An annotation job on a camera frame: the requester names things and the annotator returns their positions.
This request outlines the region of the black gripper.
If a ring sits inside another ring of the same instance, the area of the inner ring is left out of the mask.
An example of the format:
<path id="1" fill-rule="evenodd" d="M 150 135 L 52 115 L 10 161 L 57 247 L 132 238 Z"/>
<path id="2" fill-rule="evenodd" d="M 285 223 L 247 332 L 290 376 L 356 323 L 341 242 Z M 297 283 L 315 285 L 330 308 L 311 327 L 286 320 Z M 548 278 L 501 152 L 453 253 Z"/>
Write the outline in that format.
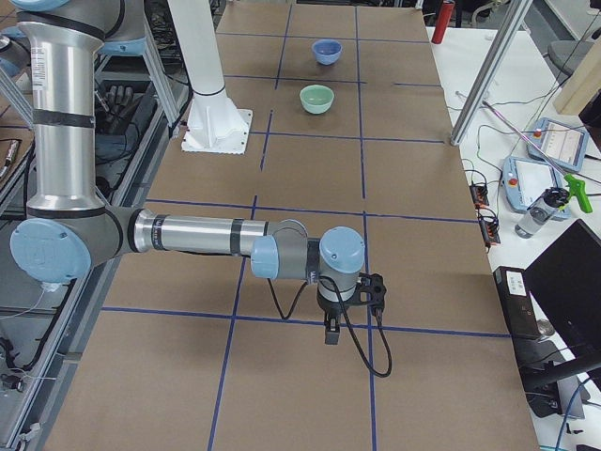
<path id="1" fill-rule="evenodd" d="M 334 287 L 334 283 L 319 283 L 317 285 L 317 302 L 324 311 L 324 329 L 326 345 L 337 345 L 340 335 L 340 319 L 350 303 L 344 297 L 344 292 Z"/>

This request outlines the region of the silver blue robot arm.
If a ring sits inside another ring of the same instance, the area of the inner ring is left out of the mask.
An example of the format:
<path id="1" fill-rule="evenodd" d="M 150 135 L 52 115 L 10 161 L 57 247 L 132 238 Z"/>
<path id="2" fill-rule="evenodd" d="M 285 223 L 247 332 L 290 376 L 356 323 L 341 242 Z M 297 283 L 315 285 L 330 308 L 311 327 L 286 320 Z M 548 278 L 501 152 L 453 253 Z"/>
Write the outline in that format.
<path id="1" fill-rule="evenodd" d="M 142 55 L 149 28 L 141 1 L 19 1 L 30 44 L 37 189 L 10 252 L 32 278 L 65 284 L 100 264 L 150 250 L 246 257 L 255 276 L 316 286 L 325 341 L 334 345 L 347 310 L 368 289 L 365 244 L 338 226 L 319 238 L 295 220 L 160 215 L 106 204 L 96 192 L 95 60 Z"/>

